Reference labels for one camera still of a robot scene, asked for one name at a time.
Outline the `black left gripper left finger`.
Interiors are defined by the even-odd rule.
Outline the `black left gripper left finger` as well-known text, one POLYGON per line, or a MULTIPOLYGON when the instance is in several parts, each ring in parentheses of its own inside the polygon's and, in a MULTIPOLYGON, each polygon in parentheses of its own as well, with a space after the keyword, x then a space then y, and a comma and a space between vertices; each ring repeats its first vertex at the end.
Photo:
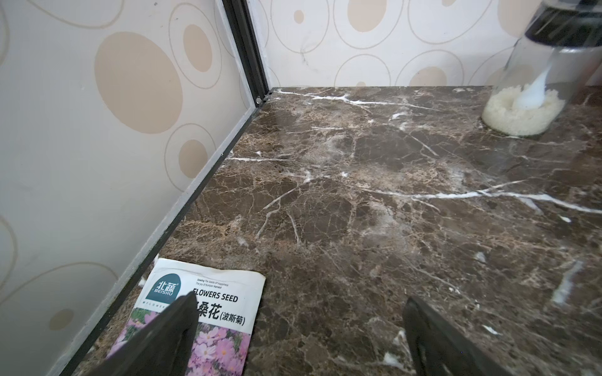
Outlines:
POLYGON ((184 375, 191 358, 197 326, 197 299, 191 292, 179 297, 89 374, 184 375))

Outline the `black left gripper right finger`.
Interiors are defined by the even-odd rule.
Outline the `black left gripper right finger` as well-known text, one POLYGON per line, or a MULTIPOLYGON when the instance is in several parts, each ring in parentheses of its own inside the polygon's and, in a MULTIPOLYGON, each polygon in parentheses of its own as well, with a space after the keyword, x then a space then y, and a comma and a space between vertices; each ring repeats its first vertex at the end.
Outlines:
POLYGON ((422 299, 408 298, 403 319, 418 375, 508 375, 422 299))

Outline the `purple flower seed packet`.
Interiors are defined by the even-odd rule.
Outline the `purple flower seed packet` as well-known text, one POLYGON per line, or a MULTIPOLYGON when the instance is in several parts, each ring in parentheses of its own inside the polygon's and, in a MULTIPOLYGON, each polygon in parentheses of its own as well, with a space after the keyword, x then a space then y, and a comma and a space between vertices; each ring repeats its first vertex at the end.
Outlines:
POLYGON ((266 277, 160 258, 108 352, 113 356, 179 297, 194 294, 198 325, 186 375, 241 375, 266 277))

